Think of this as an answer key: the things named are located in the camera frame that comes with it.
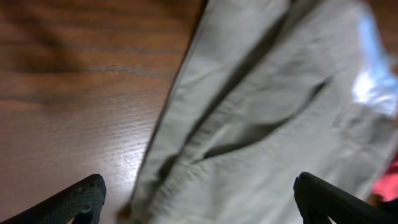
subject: crumpled fabric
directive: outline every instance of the crumpled fabric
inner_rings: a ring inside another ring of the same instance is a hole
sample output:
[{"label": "crumpled fabric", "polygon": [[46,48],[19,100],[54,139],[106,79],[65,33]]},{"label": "crumpled fabric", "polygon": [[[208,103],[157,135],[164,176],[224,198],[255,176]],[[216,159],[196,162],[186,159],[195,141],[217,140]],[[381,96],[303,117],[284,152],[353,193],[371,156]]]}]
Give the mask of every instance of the crumpled fabric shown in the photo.
[{"label": "crumpled fabric", "polygon": [[351,0],[209,0],[137,178],[132,222],[302,223],[292,187],[303,171],[365,199],[398,139],[354,100],[364,19],[367,5]]}]

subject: light gray fabric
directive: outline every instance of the light gray fabric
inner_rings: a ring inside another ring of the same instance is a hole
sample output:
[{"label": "light gray fabric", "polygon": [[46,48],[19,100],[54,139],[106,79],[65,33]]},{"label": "light gray fabric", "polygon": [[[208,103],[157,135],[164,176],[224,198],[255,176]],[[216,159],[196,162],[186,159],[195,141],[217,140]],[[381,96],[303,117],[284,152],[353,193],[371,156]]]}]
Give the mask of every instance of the light gray fabric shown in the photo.
[{"label": "light gray fabric", "polygon": [[349,0],[210,0],[149,147],[137,223],[302,223],[311,172],[365,198],[395,153],[390,121],[353,103],[366,63]]}]

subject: wood grain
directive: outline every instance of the wood grain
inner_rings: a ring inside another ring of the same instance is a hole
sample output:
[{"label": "wood grain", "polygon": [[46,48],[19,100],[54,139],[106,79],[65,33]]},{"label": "wood grain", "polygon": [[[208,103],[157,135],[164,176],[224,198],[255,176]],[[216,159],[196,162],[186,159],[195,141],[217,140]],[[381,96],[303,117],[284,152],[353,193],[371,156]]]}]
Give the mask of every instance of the wood grain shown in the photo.
[{"label": "wood grain", "polygon": [[0,0],[0,221],[99,173],[118,222],[200,10]]}]

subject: trousers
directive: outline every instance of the trousers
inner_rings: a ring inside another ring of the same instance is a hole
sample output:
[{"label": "trousers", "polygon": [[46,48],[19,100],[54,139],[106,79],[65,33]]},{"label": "trousers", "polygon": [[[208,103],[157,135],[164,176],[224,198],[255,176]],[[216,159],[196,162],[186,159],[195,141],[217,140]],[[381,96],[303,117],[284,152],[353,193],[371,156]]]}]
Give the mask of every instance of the trousers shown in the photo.
[{"label": "trousers", "polygon": [[368,32],[357,1],[209,0],[139,171],[133,223],[302,223],[292,187],[304,171],[366,198],[398,143],[391,121],[353,101]]}]

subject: red fabric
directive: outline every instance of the red fabric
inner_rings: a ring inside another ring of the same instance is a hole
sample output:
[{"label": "red fabric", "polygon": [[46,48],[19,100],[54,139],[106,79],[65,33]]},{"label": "red fabric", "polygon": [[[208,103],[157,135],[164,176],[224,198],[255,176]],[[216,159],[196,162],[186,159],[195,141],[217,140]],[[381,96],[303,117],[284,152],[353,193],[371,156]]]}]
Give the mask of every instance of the red fabric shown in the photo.
[{"label": "red fabric", "polygon": [[398,198],[398,155],[386,173],[376,182],[373,193],[382,196],[385,202]]}]

